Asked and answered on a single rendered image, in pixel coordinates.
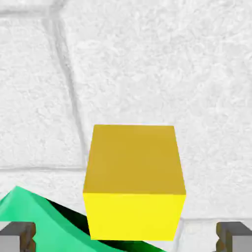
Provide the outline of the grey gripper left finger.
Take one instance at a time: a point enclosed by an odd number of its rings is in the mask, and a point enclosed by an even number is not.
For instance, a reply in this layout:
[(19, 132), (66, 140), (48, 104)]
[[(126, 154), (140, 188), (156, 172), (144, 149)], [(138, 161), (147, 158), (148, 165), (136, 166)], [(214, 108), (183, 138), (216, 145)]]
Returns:
[(0, 252), (36, 252), (34, 222), (0, 221)]

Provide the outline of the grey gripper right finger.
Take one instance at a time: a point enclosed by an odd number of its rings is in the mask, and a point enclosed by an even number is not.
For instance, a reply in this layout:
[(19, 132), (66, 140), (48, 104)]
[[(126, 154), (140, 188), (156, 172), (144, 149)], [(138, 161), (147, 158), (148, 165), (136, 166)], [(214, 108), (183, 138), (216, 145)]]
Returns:
[(240, 221), (218, 222), (216, 252), (252, 252), (252, 230)]

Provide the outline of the small yellow cube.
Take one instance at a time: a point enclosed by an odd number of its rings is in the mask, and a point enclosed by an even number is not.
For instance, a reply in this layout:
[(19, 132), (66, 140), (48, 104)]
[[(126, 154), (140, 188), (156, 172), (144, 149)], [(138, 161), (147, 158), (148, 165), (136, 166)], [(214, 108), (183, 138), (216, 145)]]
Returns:
[(173, 240), (186, 198), (174, 127), (95, 125), (83, 197), (93, 240)]

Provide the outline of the large green box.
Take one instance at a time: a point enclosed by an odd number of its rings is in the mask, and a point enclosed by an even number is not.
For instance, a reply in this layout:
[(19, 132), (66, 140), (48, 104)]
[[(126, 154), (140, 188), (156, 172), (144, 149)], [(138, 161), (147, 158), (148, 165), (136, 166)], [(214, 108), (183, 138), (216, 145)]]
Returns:
[(143, 241), (91, 240), (85, 215), (18, 186), (0, 199), (0, 221), (35, 223), (36, 252), (165, 252)]

